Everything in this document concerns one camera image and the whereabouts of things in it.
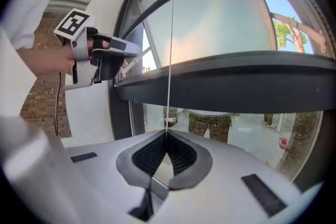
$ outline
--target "tree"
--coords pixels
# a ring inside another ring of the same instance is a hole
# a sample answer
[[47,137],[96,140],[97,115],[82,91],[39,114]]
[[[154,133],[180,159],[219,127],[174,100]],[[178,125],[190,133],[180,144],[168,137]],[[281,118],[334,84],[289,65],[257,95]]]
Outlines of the tree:
[[287,42],[292,42],[298,52],[304,53],[304,44],[308,43],[306,36],[296,28],[291,27],[288,24],[282,22],[274,21],[275,33],[277,36],[278,49],[285,48]]

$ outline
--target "vertical wire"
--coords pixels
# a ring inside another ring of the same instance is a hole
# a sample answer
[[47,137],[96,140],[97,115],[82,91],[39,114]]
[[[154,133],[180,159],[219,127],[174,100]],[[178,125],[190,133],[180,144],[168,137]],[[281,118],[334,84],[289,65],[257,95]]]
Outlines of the vertical wire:
[[173,20],[174,20],[174,0],[172,5],[172,27],[170,32],[170,57],[169,57],[169,75],[168,75],[168,97],[167,97],[167,113],[166,113],[166,137],[168,131],[168,118],[169,118],[169,99],[170,99],[170,79],[172,74],[172,42],[173,42]]

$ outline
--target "brick wall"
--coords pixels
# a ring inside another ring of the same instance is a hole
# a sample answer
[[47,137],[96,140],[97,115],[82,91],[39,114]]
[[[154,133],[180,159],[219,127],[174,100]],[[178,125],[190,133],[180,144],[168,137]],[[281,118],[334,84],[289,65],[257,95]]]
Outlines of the brick wall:
[[[43,18],[35,31],[34,49],[46,49],[52,46],[60,46],[60,42],[54,35],[54,29],[63,19],[64,15],[44,13]],[[61,90],[58,99],[58,134],[61,137],[70,137],[70,127],[66,113],[65,95],[62,86],[65,75],[61,76]],[[46,133],[55,134],[54,112],[55,98],[58,90],[59,75],[43,76],[36,80],[20,115],[27,121],[33,122],[43,128]]]

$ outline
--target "black rubber pad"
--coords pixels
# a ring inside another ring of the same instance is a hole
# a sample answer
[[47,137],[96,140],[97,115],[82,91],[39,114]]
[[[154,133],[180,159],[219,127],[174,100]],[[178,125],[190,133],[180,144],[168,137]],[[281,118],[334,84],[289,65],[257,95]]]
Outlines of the black rubber pad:
[[286,208],[285,203],[256,174],[244,176],[242,180],[268,216],[274,216]]
[[97,154],[94,152],[90,152],[90,153],[72,156],[70,157],[70,159],[72,160],[73,163],[77,163],[77,162],[85,161],[86,159],[91,159],[94,157],[97,157]]

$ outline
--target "sky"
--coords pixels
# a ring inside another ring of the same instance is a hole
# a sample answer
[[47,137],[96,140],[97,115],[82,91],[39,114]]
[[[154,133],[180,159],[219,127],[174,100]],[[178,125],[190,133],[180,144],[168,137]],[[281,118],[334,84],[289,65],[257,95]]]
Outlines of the sky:
[[[284,16],[295,16],[296,20],[298,22],[301,22],[299,16],[293,9],[293,7],[290,5],[290,3],[287,0],[266,0],[266,3],[269,7],[270,12],[277,13]],[[149,47],[149,42],[146,36],[146,33],[144,31],[143,35],[143,50],[145,50],[147,47]],[[310,41],[308,40],[308,43],[304,45],[305,51],[308,54],[313,54],[312,47],[310,44]],[[295,45],[291,42],[287,42],[286,48],[281,48],[281,51],[297,51]],[[151,70],[156,69],[155,62],[153,59],[152,52],[149,51],[143,58],[143,66],[144,67],[150,67]]]

